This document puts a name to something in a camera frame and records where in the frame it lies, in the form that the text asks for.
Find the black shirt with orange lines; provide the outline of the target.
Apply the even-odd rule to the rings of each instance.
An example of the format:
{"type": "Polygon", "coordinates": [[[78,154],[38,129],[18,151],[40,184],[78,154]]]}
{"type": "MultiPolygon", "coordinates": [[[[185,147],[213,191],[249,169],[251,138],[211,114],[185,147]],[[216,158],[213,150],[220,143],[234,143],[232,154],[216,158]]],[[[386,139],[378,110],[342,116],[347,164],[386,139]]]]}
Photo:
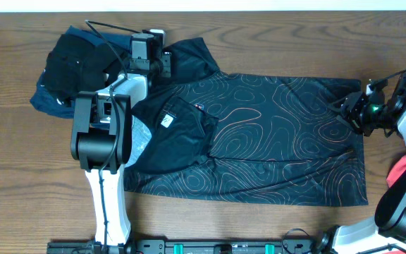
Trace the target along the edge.
{"type": "Polygon", "coordinates": [[[127,191],[228,202],[366,205],[363,138],[329,104],[355,79],[224,73],[202,38],[168,47],[172,76],[133,116],[147,144],[127,191]]]}

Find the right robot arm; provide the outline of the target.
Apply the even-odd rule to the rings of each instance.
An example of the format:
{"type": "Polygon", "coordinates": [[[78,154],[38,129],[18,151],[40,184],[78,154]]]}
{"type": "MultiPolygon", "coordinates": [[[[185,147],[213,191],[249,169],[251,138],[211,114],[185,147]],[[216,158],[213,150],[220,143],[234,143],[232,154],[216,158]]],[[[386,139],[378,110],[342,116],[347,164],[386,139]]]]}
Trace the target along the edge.
{"type": "MultiPolygon", "coordinates": [[[[406,69],[395,73],[398,82],[390,99],[383,89],[389,79],[371,80],[364,92],[353,92],[332,102],[339,122],[356,134],[369,136],[382,129],[386,137],[397,133],[406,147],[406,69]]],[[[406,170],[380,199],[375,215],[350,226],[324,232],[312,253],[406,253],[406,170]]]]}

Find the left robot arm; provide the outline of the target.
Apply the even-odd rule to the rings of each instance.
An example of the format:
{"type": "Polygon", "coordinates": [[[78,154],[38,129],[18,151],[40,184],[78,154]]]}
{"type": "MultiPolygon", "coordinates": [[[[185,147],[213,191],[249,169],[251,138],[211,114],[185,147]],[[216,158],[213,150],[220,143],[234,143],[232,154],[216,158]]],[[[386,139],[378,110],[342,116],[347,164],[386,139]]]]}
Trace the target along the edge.
{"type": "Polygon", "coordinates": [[[131,55],[117,79],[75,101],[70,151],[90,183],[97,228],[93,253],[124,253],[130,235],[125,207],[124,169],[132,148],[131,109],[144,100],[156,77],[170,77],[166,33],[144,30],[131,37],[131,55]]]}

